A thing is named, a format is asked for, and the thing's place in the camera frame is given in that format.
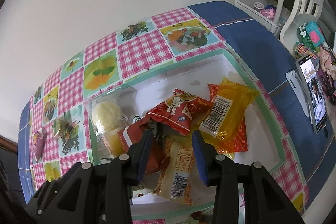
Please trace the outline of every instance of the open box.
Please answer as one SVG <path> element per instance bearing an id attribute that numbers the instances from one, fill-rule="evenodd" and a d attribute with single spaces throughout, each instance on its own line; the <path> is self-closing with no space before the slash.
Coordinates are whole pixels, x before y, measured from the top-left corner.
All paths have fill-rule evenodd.
<path id="1" fill-rule="evenodd" d="M 209 100 L 207 84 L 219 84 L 223 75 L 231 81 L 258 89 L 238 60 L 225 49 L 218 49 L 149 71 L 122 84 L 121 95 L 117 102 L 132 120 L 135 115 L 144 115 L 170 97 L 175 88 Z M 272 173 L 283 163 L 285 156 L 278 124 L 272 118 L 261 95 L 247 108 L 245 120 L 249 150 L 235 153 L 234 161 L 245 165 L 259 161 Z M 92 135 L 91 142 L 94 144 L 95 135 Z M 145 180 L 148 184 L 155 184 L 158 176 L 158 174 L 152 174 L 145 177 Z M 214 204 L 216 188 L 206 187 L 203 184 L 196 164 L 193 166 L 189 182 L 194 206 L 181 205 L 154 194 L 147 194 L 133 200 L 132 218 L 175 217 L 203 210 Z"/>

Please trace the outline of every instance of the barcode number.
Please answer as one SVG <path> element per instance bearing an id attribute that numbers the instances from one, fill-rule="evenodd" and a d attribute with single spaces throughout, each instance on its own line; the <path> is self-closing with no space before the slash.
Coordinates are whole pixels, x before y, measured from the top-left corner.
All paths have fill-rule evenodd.
<path id="1" fill-rule="evenodd" d="M 223 123 L 231 105 L 232 100 L 217 96 L 211 109 L 211 113 L 201 123 L 199 129 L 216 137 L 218 129 Z"/>
<path id="2" fill-rule="evenodd" d="M 187 187 L 187 179 L 183 176 L 176 175 L 171 190 L 171 198 L 179 198 L 183 195 L 184 189 Z"/>

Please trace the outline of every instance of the checkered tablecloth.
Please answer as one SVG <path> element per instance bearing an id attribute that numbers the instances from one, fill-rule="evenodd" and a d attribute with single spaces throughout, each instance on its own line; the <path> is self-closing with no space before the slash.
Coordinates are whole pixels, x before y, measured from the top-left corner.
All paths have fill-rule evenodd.
<path id="1" fill-rule="evenodd" d="M 203 46 L 197 46 L 196 41 L 199 39 L 203 39 L 202 43 L 199 42 Z M 176 63 L 217 49 L 228 50 L 226 41 L 217 30 L 191 9 L 180 8 L 114 32 L 68 60 L 41 85 L 42 94 L 35 96 L 35 93 L 30 98 L 30 134 L 41 131 L 46 135 L 43 157 L 38 163 L 33 159 L 32 137 L 29 138 L 30 167 L 36 187 L 41 186 L 46 178 L 45 163 L 53 164 L 53 168 L 59 166 L 63 175 L 75 162 L 91 160 L 89 118 L 83 106 L 84 99 L 99 96 L 165 63 Z M 289 136 L 286 126 L 263 85 L 255 76 L 251 78 L 261 91 L 282 134 L 286 161 L 273 173 L 273 177 L 290 199 L 303 192 L 304 200 L 307 201 L 308 187 L 300 177 L 299 164 L 287 141 Z M 42 124 L 42 118 L 46 119 L 44 115 L 48 96 L 55 96 L 57 115 Z M 81 145 L 78 150 L 63 155 L 60 142 L 53 138 L 53 120 L 75 108 L 80 117 L 77 122 L 83 130 Z M 133 223 L 163 224 L 165 221 L 161 219 Z"/>

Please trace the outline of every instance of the yellow plastic wrapper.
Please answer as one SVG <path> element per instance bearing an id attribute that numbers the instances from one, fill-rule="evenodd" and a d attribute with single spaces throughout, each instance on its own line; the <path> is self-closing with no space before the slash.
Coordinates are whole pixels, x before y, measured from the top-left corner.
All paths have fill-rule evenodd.
<path id="1" fill-rule="evenodd" d="M 199 130 L 220 141 L 235 138 L 233 133 L 238 132 L 245 110 L 258 94 L 258 91 L 224 77 L 211 110 L 197 123 Z"/>
<path id="2" fill-rule="evenodd" d="M 165 155 L 170 156 L 169 165 L 161 171 L 155 194 L 192 205 L 191 186 L 188 177 L 194 163 L 193 147 L 190 138 L 169 136 L 166 139 Z"/>

